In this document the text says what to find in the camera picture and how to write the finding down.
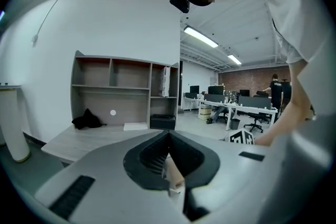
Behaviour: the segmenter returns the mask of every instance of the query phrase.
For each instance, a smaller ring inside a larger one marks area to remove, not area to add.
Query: black bag
[[[77,129],[83,129],[85,126],[89,128],[97,128],[102,126],[98,117],[93,115],[89,109],[86,109],[82,117],[75,118],[72,123]]]

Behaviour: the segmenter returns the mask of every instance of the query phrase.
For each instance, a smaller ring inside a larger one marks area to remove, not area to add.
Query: red brick wall
[[[290,82],[288,66],[220,73],[218,74],[218,82],[219,84],[223,83],[225,90],[228,91],[250,90],[250,96],[252,97],[256,95],[257,91],[262,91],[269,86],[274,73],[278,74],[280,82],[283,79]]]

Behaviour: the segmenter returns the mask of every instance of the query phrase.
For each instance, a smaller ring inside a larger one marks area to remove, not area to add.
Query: white cylinder
[[[0,89],[0,126],[12,158],[25,161],[30,150],[21,130],[15,89]]]

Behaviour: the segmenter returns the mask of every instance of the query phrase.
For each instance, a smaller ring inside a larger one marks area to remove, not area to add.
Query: white ceiling
[[[23,6],[32,0],[14,1]],[[14,17],[17,10],[9,10],[6,17]],[[184,33],[186,25],[211,37],[219,46],[212,48]],[[236,56],[242,66],[227,58],[229,54]],[[188,14],[181,13],[181,59],[216,71],[274,66],[284,62],[265,0],[229,0],[206,7],[191,4]]]

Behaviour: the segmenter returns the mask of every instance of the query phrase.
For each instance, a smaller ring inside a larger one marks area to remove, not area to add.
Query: person in black shirt
[[[282,99],[284,98],[284,91],[282,89],[282,84],[278,81],[278,75],[274,74],[272,76],[273,81],[271,82],[270,86],[266,88],[264,91],[271,91],[271,96],[272,96],[272,106],[273,108],[276,108],[279,112],[281,104],[282,104]],[[278,120],[278,113],[275,114],[275,120],[276,122]]]

